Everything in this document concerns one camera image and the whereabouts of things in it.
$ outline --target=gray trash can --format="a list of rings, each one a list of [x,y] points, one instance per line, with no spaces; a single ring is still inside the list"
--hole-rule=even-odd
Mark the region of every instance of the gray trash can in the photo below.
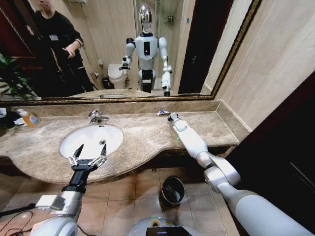
[[[175,207],[181,203],[185,196],[185,187],[179,178],[169,176],[163,183],[161,189],[162,201],[168,207]]]

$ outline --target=man's hand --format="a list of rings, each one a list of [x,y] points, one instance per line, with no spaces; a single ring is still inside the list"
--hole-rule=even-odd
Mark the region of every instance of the man's hand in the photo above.
[[[83,43],[79,43],[79,39],[76,39],[73,43],[69,44],[66,48],[63,48],[64,51],[69,53],[69,58],[74,58],[75,50],[79,49]]]
[[[75,56],[75,47],[73,47],[72,44],[68,45],[66,48],[63,48],[64,51],[69,53],[68,59],[69,58],[74,58]]]

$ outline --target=man in black jacket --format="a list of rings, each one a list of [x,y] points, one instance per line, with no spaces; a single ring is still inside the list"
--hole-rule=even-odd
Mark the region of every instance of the man in black jacket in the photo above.
[[[67,17],[57,12],[52,0],[34,0],[40,11],[35,13],[35,22],[41,33],[38,37],[51,48],[59,71],[66,77],[72,91],[69,95],[93,91],[87,72],[83,66],[79,49],[83,39]]]

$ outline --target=trash can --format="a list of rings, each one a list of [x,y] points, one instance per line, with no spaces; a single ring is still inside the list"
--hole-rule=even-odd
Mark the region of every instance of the trash can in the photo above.
[[[161,189],[162,201],[168,207],[175,207],[181,203],[185,196],[184,184],[176,176],[169,176]]]
[[[108,77],[103,78],[102,83],[105,89],[114,89],[114,85],[109,81]]]

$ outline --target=silver robot head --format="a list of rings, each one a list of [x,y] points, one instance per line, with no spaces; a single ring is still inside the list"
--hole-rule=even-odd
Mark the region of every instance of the silver robot head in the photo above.
[[[142,5],[142,7],[140,8],[139,20],[141,22],[142,32],[150,33],[152,15],[151,15],[150,8],[148,6]]]

